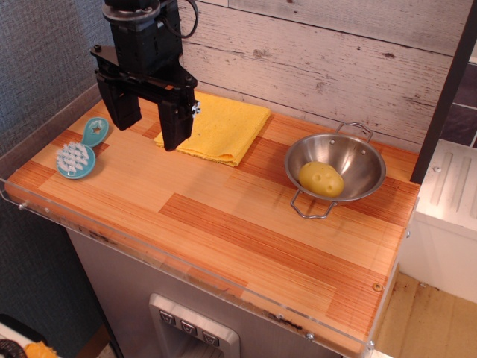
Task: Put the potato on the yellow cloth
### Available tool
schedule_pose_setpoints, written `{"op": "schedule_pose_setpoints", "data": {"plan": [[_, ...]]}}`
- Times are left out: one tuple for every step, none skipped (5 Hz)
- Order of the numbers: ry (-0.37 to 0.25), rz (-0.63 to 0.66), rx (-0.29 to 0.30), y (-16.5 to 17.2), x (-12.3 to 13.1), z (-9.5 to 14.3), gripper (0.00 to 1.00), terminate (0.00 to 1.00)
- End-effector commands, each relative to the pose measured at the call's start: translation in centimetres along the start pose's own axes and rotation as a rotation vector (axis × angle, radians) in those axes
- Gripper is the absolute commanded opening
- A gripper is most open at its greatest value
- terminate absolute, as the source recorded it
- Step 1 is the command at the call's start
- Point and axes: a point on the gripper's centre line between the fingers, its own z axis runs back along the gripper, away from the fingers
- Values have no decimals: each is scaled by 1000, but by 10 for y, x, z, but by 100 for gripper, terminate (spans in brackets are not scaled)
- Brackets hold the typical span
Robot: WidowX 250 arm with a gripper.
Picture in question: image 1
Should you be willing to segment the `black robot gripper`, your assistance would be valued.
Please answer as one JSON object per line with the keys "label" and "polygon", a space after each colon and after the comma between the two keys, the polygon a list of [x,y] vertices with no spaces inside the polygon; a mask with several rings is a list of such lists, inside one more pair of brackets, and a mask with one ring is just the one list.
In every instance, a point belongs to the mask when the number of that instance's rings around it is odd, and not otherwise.
{"label": "black robot gripper", "polygon": [[197,81],[180,64],[177,14],[107,14],[112,46],[95,45],[98,89],[113,124],[121,131],[141,118],[139,99],[159,109],[163,147],[175,150],[192,134],[198,111]]}

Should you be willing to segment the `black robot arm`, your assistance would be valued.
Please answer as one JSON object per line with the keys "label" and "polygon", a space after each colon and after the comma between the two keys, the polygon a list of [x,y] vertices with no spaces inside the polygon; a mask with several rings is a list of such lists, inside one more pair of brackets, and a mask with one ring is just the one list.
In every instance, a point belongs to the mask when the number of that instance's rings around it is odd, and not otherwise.
{"label": "black robot arm", "polygon": [[139,99],[158,106],[163,146],[173,151],[192,134],[199,113],[197,80],[180,64],[182,41],[176,1],[106,1],[112,46],[95,45],[98,89],[115,126],[141,118]]}

